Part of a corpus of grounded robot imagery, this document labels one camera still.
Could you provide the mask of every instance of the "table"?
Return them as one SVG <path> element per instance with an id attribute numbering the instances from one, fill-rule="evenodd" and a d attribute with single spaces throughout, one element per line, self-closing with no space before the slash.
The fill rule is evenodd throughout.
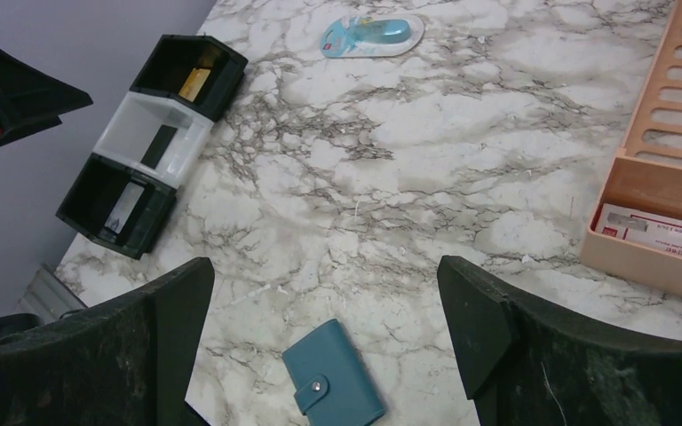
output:
<path id="1" fill-rule="evenodd" d="M 155 251 L 77 236 L 57 274 L 88 305 L 195 256 L 217 279 L 187 401 L 212 424 L 306 424 L 281 353 L 339 318 L 389 414 L 477 425 L 435 279 L 463 256 L 621 327 L 682 339 L 682 299 L 578 264 L 670 2 L 218 2 L 201 32 L 250 65 Z M 389 59 L 324 59 L 347 13 L 411 12 Z"/>

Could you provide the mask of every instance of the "plastic container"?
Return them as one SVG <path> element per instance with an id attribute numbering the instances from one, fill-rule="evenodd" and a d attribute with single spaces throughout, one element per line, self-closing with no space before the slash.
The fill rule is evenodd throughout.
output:
<path id="1" fill-rule="evenodd" d="M 177 189 L 212 127 L 174 99 L 129 92 L 92 151 Z"/>
<path id="2" fill-rule="evenodd" d="M 218 121 L 244 77 L 247 59 L 206 35 L 164 35 L 130 91 L 175 99 Z"/>
<path id="3" fill-rule="evenodd" d="M 682 220 L 682 0 L 678 0 L 588 223 L 582 263 L 682 296 L 682 256 L 596 233 L 605 203 Z"/>
<path id="4" fill-rule="evenodd" d="M 176 189 L 91 154 L 56 216 L 103 247 L 139 259 L 160 235 Z"/>
<path id="5" fill-rule="evenodd" d="M 0 49 L 0 146 L 61 124 L 60 114 L 92 99 Z"/>

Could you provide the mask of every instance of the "blue plastic object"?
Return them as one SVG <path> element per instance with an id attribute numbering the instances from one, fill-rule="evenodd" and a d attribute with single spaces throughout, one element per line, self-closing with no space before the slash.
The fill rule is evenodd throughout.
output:
<path id="1" fill-rule="evenodd" d="M 385 414 L 367 371 L 336 319 L 283 353 L 299 411 L 313 426 L 368 426 Z"/>
<path id="2" fill-rule="evenodd" d="M 405 20 L 374 20 L 354 24 L 349 35 L 356 42 L 394 44 L 411 37 L 411 28 Z"/>

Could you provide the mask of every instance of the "peach plastic tray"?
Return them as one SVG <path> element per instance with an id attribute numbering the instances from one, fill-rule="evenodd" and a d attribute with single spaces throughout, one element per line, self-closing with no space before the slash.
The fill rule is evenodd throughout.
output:
<path id="1" fill-rule="evenodd" d="M 588 223 L 583 264 L 682 296 L 682 257 L 595 233 L 604 203 L 682 219 L 682 0 Z"/>

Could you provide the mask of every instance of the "teal wallet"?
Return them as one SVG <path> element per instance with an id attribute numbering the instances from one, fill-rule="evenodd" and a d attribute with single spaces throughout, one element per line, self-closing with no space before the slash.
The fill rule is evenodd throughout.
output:
<path id="1" fill-rule="evenodd" d="M 312 426 L 366 426 L 385 414 L 383 401 L 337 319 L 283 353 L 294 399 Z"/>

